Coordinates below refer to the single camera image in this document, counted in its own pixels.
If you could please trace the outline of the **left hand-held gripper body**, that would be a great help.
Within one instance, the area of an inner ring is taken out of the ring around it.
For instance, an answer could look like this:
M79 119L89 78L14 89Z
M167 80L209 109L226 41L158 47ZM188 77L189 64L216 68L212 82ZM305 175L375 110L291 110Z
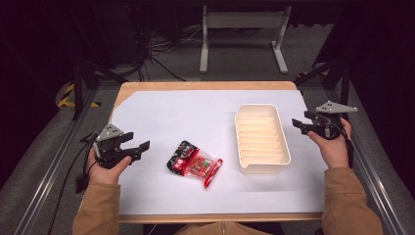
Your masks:
M127 149L122 150L121 144L117 143L117 138L124 134L122 130L108 123L95 137L93 146L95 147L96 160L103 168L113 168L125 157L129 156L131 162L139 161L141 155L128 155Z

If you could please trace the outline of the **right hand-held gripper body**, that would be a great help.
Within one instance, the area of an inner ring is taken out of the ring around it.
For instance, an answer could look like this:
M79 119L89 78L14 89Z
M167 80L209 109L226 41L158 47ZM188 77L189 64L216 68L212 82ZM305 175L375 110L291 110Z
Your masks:
M312 132L326 140L334 140L346 133L341 122L341 115L357 111L356 107L328 101L315 109L314 112L318 114L318 118L312 119L315 125L315 130Z

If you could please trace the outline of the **white divided storage box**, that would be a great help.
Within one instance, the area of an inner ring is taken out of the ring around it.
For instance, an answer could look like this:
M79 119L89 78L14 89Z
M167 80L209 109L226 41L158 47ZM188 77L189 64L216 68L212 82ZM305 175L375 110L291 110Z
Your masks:
M277 174L291 162L285 133L274 105L242 105L234 121L242 173Z

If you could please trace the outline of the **red and black snack packet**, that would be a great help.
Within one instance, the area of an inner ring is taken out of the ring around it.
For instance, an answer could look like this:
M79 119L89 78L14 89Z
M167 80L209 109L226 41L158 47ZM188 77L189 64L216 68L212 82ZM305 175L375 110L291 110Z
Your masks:
M166 166L174 174L200 179L204 187L208 188L222 163L222 159L215 159L199 147L183 140Z

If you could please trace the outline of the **person's left hand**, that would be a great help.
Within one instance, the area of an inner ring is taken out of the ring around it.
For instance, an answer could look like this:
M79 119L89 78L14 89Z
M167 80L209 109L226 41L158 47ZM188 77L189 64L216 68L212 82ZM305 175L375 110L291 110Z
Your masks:
M89 151L87 172L89 174L89 181L95 183L117 185L120 175L130 165L131 158L125 157L116 166L111 169L103 168L96 162L95 149L91 148Z

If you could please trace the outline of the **person's right hand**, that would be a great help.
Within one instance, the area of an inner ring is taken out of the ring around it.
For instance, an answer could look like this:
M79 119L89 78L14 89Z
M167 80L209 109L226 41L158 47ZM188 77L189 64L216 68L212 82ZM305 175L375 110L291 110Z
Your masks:
M323 161L328 168L349 167L348 148L351 143L351 125L347 120L341 118L346 136L339 136L334 140L326 140L312 131L307 136L319 147Z

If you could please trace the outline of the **black metal stand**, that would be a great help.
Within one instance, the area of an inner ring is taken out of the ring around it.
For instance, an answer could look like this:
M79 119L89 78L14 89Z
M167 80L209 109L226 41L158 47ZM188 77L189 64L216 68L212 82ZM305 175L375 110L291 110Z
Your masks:
M349 74L350 69L348 66L347 59L337 59L333 62L325 63L318 68L306 72L299 73L294 84L299 86L313 77L316 77L318 74L326 71L327 75L322 81L322 86L325 90L333 90L338 82L341 83L341 95L340 103L346 105L348 103L348 92L349 92Z
M82 94L82 85L85 84L88 89L96 90L99 85L99 78L96 71L107 76L109 79L117 81L122 84L126 82L126 79L114 72L104 69L103 67L88 61L88 60L77 60L72 67L73 84L74 84L74 103L75 111L73 120L77 120L85 107Z

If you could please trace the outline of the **yellow black hazard tape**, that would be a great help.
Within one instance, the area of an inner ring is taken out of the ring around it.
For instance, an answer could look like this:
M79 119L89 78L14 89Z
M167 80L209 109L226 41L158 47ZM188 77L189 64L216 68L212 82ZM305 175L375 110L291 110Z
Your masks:
M74 90L74 83L71 82L68 87L65 89L64 94L61 98L61 100L58 102L59 107L75 107L75 102L72 102L69 99L70 93Z

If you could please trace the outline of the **person's tan clothing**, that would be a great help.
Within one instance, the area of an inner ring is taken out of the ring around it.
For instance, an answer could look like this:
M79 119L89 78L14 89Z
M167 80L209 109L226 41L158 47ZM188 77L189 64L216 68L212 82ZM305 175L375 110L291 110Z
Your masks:
M249 228L237 222L215 222L208 224L188 224L174 235L271 235Z

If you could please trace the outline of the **aluminium rail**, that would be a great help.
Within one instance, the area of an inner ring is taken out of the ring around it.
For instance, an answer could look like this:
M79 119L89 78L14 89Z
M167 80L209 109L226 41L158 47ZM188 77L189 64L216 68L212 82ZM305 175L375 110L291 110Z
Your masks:
M369 191L369 205L381 217L386 235L415 232L415 201L398 176L359 98L351 89L348 102L359 109L350 114L358 175Z
M59 171L62 168L64 160L67 157L67 152L69 150L70 142L73 139L76 131L81 125L84 117L90 107L90 104L94 101L96 96L96 90L89 90L85 92L85 97L82 100L83 108L78 114L76 120L72 120L69 124L69 128L66 131L63 142L59 145L59 148L49 164L43 178L41 179L36 192L34 193L30 204L26 208L24 215L16 228L14 235L27 235L30 231L35 219L38 217L53 185L56 181L56 178L59 174Z

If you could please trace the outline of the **white metal table frame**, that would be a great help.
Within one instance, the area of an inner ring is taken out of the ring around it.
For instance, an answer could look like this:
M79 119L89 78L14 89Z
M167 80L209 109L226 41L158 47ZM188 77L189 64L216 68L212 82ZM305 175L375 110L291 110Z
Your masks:
M274 28L277 37L270 42L280 73L286 74L288 67L281 51L291 7L277 12L210 12L203 7L203 44L200 59L200 73L208 72L208 30L210 28Z

